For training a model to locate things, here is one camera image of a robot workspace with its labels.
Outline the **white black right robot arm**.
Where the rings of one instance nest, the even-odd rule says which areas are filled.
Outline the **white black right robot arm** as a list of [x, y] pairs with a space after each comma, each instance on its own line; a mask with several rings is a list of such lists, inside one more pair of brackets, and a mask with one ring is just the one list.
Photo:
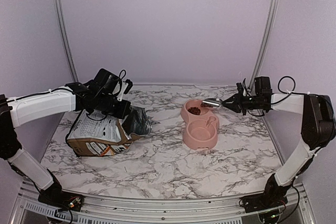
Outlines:
[[241, 198], [240, 204], [246, 212], [273, 208], [286, 199], [287, 191], [295, 180], [313, 162], [320, 150], [335, 139], [335, 112], [327, 95], [296, 92], [294, 89], [274, 92], [269, 77], [254, 79], [254, 92], [250, 93], [244, 82], [237, 83], [237, 93], [221, 102], [221, 105], [236, 113], [246, 114], [259, 110], [286, 112], [298, 120], [293, 126], [284, 123], [281, 136], [294, 136], [292, 153], [284, 164], [268, 178], [262, 193]]

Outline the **brown white dog food bag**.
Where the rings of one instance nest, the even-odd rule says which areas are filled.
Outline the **brown white dog food bag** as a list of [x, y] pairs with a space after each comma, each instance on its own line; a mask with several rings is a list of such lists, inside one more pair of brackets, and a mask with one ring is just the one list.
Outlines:
[[133, 106], [125, 119], [103, 115], [99, 111], [92, 114], [81, 111], [65, 140], [77, 156], [113, 156], [127, 151], [151, 130], [144, 108]]

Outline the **pink double pet bowl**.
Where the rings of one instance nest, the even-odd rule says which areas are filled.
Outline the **pink double pet bowl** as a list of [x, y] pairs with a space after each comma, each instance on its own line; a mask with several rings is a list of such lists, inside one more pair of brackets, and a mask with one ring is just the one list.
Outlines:
[[181, 109], [185, 123], [183, 142], [192, 150], [210, 150], [218, 141], [219, 118], [209, 110], [204, 115], [193, 115], [187, 111], [191, 106], [199, 106], [201, 100], [188, 100]]

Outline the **brown dog food kibble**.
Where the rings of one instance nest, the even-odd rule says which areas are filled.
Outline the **brown dog food kibble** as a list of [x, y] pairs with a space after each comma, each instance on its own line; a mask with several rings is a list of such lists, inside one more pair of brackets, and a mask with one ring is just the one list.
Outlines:
[[187, 109], [187, 111], [193, 115], [204, 115], [209, 111], [209, 109], [200, 103], [199, 106], [191, 106]]

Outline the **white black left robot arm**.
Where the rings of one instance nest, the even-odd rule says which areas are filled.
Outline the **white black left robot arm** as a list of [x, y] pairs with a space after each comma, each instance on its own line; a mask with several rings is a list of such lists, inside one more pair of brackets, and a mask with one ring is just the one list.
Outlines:
[[100, 69], [94, 79], [72, 82], [41, 93], [7, 98], [1, 95], [1, 159], [29, 178], [38, 189], [38, 200], [62, 211], [80, 211], [84, 196], [65, 192], [55, 175], [43, 167], [18, 140], [16, 128], [50, 115], [85, 110], [124, 119], [131, 103], [123, 99], [133, 83], [123, 75]]

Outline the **silver metal scoop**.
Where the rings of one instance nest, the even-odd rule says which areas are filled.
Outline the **silver metal scoop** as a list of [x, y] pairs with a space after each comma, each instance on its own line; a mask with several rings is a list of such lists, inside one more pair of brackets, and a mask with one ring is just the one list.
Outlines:
[[209, 110], [219, 110], [223, 107], [223, 100], [219, 98], [207, 98], [201, 102], [201, 107]]

